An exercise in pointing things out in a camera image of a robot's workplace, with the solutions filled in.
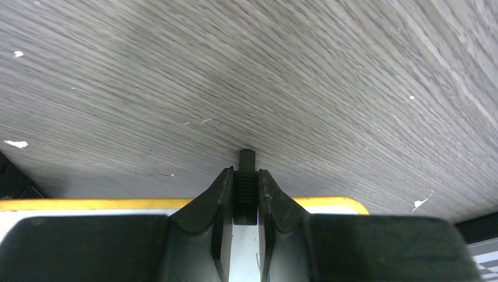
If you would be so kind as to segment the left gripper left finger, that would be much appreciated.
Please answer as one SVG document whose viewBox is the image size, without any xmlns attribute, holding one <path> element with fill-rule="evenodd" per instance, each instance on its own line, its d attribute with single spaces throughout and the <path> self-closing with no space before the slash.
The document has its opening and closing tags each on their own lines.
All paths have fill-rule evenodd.
<svg viewBox="0 0 498 282">
<path fill-rule="evenodd" d="M 24 217 L 1 238 L 1 280 L 227 281 L 233 178 L 172 215 Z"/>
</svg>

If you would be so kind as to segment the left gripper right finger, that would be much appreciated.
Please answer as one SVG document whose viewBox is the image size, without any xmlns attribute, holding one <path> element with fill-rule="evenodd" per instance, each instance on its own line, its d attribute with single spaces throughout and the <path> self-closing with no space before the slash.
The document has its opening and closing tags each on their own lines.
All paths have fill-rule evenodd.
<svg viewBox="0 0 498 282">
<path fill-rule="evenodd" d="M 262 281 L 479 281 L 460 233 L 431 217 L 318 214 L 258 174 Z"/>
</svg>

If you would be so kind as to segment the yellow framed whiteboard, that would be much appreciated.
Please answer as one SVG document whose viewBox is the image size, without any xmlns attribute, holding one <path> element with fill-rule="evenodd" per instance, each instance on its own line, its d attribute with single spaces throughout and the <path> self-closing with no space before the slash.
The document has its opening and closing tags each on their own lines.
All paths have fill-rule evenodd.
<svg viewBox="0 0 498 282">
<path fill-rule="evenodd" d="M 343 196 L 295 197 L 310 213 L 368 214 L 358 201 Z M 1 201 L 1 246 L 5 237 L 21 220 L 35 216 L 103 216 L 132 214 L 172 215 L 191 202 L 191 198 L 158 199 L 22 199 Z M 234 228 L 231 248 L 230 281 L 260 281 L 260 252 L 257 226 Z"/>
</svg>

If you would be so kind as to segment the metal wire whiteboard stand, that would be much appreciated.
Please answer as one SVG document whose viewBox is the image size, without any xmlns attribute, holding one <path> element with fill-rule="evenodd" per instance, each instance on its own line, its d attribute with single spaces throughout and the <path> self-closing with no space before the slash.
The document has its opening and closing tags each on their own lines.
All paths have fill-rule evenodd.
<svg viewBox="0 0 498 282">
<path fill-rule="evenodd" d="M 258 219 L 258 172 L 255 170 L 255 151 L 239 152 L 238 170 L 234 172 L 233 223 L 255 226 Z"/>
</svg>

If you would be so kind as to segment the black white checkerboard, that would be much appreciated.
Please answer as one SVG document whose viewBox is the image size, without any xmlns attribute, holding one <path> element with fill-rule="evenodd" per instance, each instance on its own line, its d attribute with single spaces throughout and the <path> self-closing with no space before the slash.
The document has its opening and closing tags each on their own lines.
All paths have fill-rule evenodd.
<svg viewBox="0 0 498 282">
<path fill-rule="evenodd" d="M 497 212 L 455 224 L 482 281 L 497 281 Z"/>
</svg>

